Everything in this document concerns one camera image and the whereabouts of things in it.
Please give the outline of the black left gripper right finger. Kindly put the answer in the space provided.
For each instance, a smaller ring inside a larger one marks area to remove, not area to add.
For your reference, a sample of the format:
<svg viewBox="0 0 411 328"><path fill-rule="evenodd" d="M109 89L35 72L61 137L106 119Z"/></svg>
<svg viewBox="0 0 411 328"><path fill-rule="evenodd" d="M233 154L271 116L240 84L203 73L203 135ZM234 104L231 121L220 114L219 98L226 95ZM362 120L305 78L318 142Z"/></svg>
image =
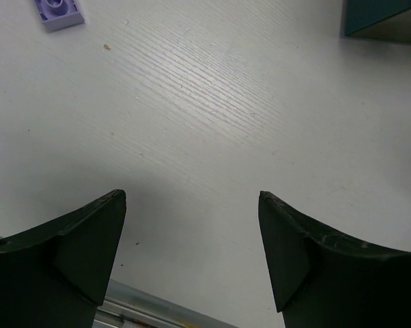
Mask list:
<svg viewBox="0 0 411 328"><path fill-rule="evenodd" d="M267 191L258 218L286 327L411 327L411 252L345 234Z"/></svg>

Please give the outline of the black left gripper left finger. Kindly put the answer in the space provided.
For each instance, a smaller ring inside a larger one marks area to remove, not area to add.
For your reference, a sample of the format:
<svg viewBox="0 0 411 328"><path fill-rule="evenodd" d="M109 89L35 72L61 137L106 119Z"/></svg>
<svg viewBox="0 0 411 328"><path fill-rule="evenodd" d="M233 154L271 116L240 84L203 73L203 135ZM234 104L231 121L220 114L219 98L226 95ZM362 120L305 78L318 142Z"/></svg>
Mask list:
<svg viewBox="0 0 411 328"><path fill-rule="evenodd" d="M0 239L0 327L91 327L103 304L126 216L113 190Z"/></svg>

